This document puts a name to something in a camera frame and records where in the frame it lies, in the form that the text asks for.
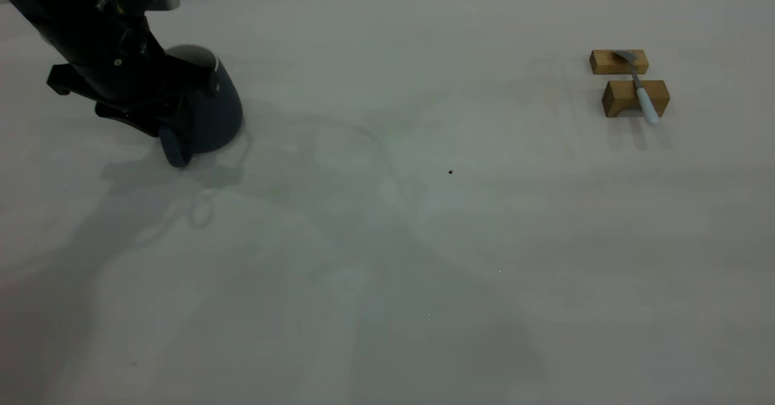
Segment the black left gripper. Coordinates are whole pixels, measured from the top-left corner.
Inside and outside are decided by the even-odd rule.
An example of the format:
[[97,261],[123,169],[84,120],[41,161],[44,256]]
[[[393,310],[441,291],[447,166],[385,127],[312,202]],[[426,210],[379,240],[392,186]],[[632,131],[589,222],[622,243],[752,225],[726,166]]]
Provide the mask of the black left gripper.
[[162,130],[178,136],[183,102],[175,95],[199,91],[215,98],[219,79],[212,68],[167,53],[153,56],[148,65],[112,57],[86,65],[63,47],[52,45],[66,63],[52,66],[47,85],[60,96],[75,94],[95,104],[100,118],[115,120],[152,137]]

